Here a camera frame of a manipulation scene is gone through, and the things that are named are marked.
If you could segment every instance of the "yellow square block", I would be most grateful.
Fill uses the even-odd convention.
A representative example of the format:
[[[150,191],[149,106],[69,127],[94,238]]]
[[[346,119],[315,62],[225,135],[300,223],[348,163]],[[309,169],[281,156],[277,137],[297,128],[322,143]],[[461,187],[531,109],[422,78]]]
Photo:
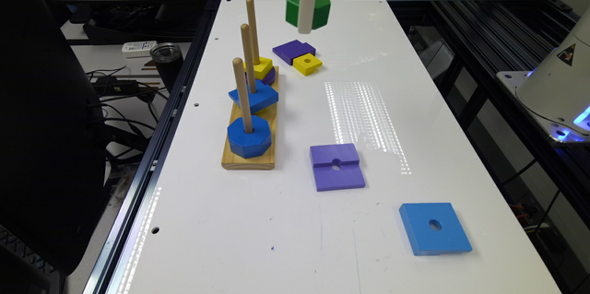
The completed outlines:
[[[310,53],[293,59],[293,67],[295,67],[305,76],[308,76],[309,74],[313,73],[313,71],[321,65],[322,61],[320,61],[320,59],[314,57]]]
[[[260,64],[254,65],[254,75],[261,80],[266,77],[266,74],[273,69],[273,60],[260,57]],[[246,63],[243,63],[243,70],[246,70]]]

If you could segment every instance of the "purple notched block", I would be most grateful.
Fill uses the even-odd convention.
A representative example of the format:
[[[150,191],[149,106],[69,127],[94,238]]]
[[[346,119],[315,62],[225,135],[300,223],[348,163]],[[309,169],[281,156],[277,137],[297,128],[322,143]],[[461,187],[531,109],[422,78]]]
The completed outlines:
[[[295,40],[277,46],[273,49],[273,52],[283,59],[285,63],[293,65],[293,59],[295,58],[301,57],[307,53],[315,55],[315,48],[308,43],[301,43],[300,41]]]
[[[270,86],[271,84],[275,83],[277,79],[277,70],[275,67],[272,67],[270,71],[266,74],[265,78],[260,80],[264,85]]]
[[[365,186],[354,144],[310,147],[310,156],[318,192]]]

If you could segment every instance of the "blue block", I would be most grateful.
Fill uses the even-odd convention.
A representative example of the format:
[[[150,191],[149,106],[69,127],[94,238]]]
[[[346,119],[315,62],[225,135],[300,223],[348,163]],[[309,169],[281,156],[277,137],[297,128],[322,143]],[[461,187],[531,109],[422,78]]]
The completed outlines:
[[[450,203],[404,203],[399,213],[414,255],[471,252],[469,239]]]
[[[230,91],[230,98],[240,107],[238,89]],[[251,94],[248,88],[248,101],[250,101],[250,113],[259,112],[278,101],[278,92],[272,87],[256,80],[256,93]]]
[[[254,131],[246,134],[242,118],[234,120],[228,127],[231,152],[244,159],[262,156],[272,142],[268,121],[253,115],[252,127]]]

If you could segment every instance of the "wooden base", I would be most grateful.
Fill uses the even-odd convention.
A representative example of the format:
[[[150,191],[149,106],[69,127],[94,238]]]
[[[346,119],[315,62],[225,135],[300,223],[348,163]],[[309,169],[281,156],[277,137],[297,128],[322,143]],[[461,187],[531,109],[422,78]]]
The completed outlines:
[[[277,79],[275,79],[275,83],[273,83],[270,86],[278,92],[278,66],[275,66],[275,69],[277,70]],[[225,147],[223,148],[223,157],[221,158],[221,166],[224,169],[272,170],[275,168],[275,142],[277,138],[277,104],[274,103],[258,113],[253,113],[253,115],[256,115],[268,121],[268,125],[270,126],[270,138],[272,140],[272,144],[270,145],[270,147],[264,155],[260,157],[243,159],[242,157],[231,152],[230,140],[226,136]],[[231,108],[230,123],[233,123],[234,120],[240,117],[242,117],[242,110],[240,110],[236,103],[233,103],[233,107]]]

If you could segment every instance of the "white table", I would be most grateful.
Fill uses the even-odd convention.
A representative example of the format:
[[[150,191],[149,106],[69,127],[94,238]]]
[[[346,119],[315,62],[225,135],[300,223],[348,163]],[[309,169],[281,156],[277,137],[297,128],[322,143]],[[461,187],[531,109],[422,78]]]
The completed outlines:
[[[559,293],[384,0],[333,0],[310,35],[284,0],[255,4],[280,67],[277,166],[220,165],[247,21],[224,0],[111,293]],[[324,62],[310,76],[271,52],[295,39]],[[347,142],[367,187],[317,193],[309,147]],[[451,202],[473,252],[414,256],[398,212],[412,202]]]

